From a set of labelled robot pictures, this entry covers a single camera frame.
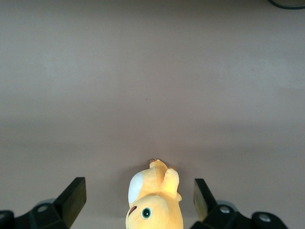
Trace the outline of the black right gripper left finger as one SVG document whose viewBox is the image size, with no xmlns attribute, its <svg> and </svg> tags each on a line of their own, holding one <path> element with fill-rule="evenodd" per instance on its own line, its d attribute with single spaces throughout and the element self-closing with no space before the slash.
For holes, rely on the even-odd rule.
<svg viewBox="0 0 305 229">
<path fill-rule="evenodd" d="M 75 178 L 51 203 L 40 203 L 15 217 L 11 210 L 0 212 L 2 229 L 69 229 L 87 200 L 86 180 Z"/>
</svg>

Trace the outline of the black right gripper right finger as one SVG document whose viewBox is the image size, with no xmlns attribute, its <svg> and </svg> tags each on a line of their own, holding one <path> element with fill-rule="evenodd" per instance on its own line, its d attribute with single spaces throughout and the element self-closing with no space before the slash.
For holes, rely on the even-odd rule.
<svg viewBox="0 0 305 229">
<path fill-rule="evenodd" d="M 232 204 L 218 203 L 202 178 L 194 180 L 193 202 L 199 220 L 193 229 L 286 229 L 276 215 L 255 212 L 250 218 L 233 208 Z"/>
</svg>

